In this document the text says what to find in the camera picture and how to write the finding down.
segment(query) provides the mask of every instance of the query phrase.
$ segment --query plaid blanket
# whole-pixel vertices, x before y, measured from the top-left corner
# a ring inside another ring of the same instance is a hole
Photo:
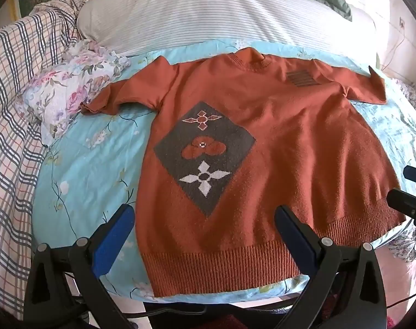
[[[62,60],[79,40],[85,0],[53,0],[0,29],[0,305],[22,318],[31,265],[32,201],[45,156],[39,125],[29,125],[12,101],[42,68]]]

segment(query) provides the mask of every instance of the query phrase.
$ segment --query sleeve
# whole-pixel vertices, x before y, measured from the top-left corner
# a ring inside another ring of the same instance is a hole
[[[342,85],[343,93],[349,100],[369,104],[386,103],[385,81],[373,68],[369,67],[371,76],[364,76],[347,68],[331,67],[320,61],[316,61],[316,65],[325,78]]]
[[[141,103],[152,110],[160,110],[178,73],[178,64],[170,65],[160,56],[130,79],[105,87],[89,104],[82,104],[82,113],[116,115],[124,103]]]

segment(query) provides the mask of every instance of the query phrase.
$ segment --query bed sheet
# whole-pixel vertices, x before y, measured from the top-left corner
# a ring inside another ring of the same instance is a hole
[[[367,65],[357,65],[346,57],[281,43],[222,39],[132,57],[131,67],[123,72],[121,79],[129,78],[159,55],[174,64],[235,52],[247,46],[265,54],[317,58],[368,75]],[[402,179],[405,165],[416,167],[416,112],[393,82],[388,78],[385,81],[386,105],[353,104],[382,142],[401,188],[416,195],[416,184]],[[72,245],[78,237],[91,236],[121,203],[135,205],[141,163],[154,117],[154,112],[139,104],[125,105],[117,116],[78,115],[67,133],[51,146],[39,174],[33,202],[34,246],[42,242],[51,247]],[[405,226],[406,223],[393,229],[373,246],[389,241]],[[110,272],[101,277],[106,289],[120,296],[152,302],[193,303],[279,297],[302,290],[307,280],[307,276],[298,276],[230,293],[155,298],[134,233],[129,235]]]

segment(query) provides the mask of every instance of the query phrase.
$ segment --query orange sweater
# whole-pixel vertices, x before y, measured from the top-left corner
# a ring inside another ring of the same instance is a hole
[[[136,199],[136,236],[156,297],[255,288],[298,274],[274,226],[289,205],[337,244],[404,221],[374,132],[349,100],[384,104],[383,80],[254,49],[170,65],[106,87],[82,112],[158,112]]]

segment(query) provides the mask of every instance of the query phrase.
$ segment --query wire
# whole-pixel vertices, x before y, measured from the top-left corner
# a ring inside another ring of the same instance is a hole
[[[153,311],[143,312],[143,313],[123,313],[123,315],[128,319],[142,318],[142,317],[152,317],[154,315],[162,314],[165,312],[182,314],[182,315],[202,315],[206,313],[206,306],[203,307],[202,311],[179,311],[173,308],[161,308],[155,309]]]
[[[400,303],[402,303],[402,302],[406,302],[406,300],[412,299],[412,298],[413,298],[413,297],[415,297],[415,296],[416,296],[416,293],[415,293],[413,296],[410,296],[410,297],[407,297],[407,298],[401,299],[401,300],[399,300],[398,302],[395,302],[394,304],[391,304],[391,305],[387,306],[386,308],[387,308],[387,309],[392,308],[393,306],[396,306],[397,304],[400,304]]]
[[[395,52],[397,51],[397,48],[404,42],[405,39],[406,39],[406,30],[403,28],[403,30],[402,30],[402,41],[400,43],[398,43],[398,45],[395,47],[395,49],[392,48],[394,53],[392,54],[391,60],[390,60],[389,63],[386,64],[386,66],[381,71],[385,71],[385,69],[387,67],[389,67],[389,65],[392,63],[393,58],[395,57]]]

